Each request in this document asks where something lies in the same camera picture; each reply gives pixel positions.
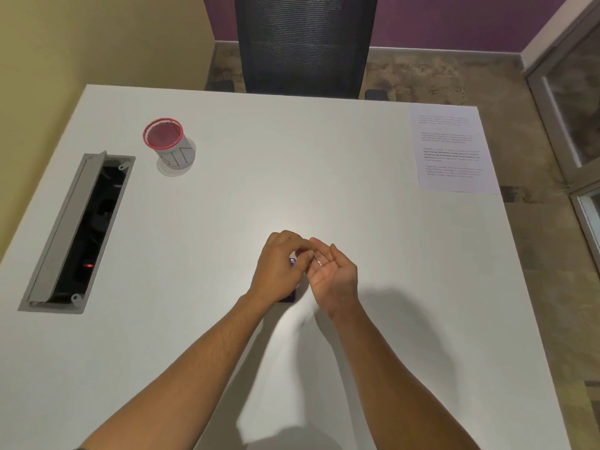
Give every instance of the small purple box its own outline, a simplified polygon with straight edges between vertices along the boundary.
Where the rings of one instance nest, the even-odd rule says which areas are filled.
[[[296,259],[290,257],[290,265],[294,265],[296,263]],[[292,290],[292,293],[285,297],[283,300],[279,300],[280,303],[293,303],[296,301],[296,289]]]

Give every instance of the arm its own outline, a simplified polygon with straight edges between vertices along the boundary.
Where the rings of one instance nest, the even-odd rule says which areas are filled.
[[[478,450],[367,316],[358,300],[356,265],[335,245],[311,241],[318,249],[308,272],[312,292],[340,336],[378,450]]]
[[[248,293],[144,390],[82,444],[86,450],[190,450],[202,435],[242,352],[271,305],[298,285],[313,244],[269,236]],[[289,255],[302,249],[296,265]]]

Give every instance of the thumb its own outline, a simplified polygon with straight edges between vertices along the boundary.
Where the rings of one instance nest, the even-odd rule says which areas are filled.
[[[296,259],[296,264],[292,267],[292,271],[302,277],[302,274],[308,270],[311,260],[314,257],[314,251],[305,251]]]
[[[348,257],[346,257],[346,255],[343,252],[341,252],[333,243],[331,244],[330,250],[331,255],[334,257],[334,261],[340,267],[349,267],[351,265],[354,265],[352,261],[348,259]]]

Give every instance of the yellow wall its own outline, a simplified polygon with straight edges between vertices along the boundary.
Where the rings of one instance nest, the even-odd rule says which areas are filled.
[[[0,1],[0,259],[86,83],[203,89],[202,0]]]

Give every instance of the purple wall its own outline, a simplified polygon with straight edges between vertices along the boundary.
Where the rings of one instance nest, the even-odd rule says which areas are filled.
[[[521,52],[565,0],[379,0],[371,45]],[[217,41],[238,38],[233,0],[204,0]]]

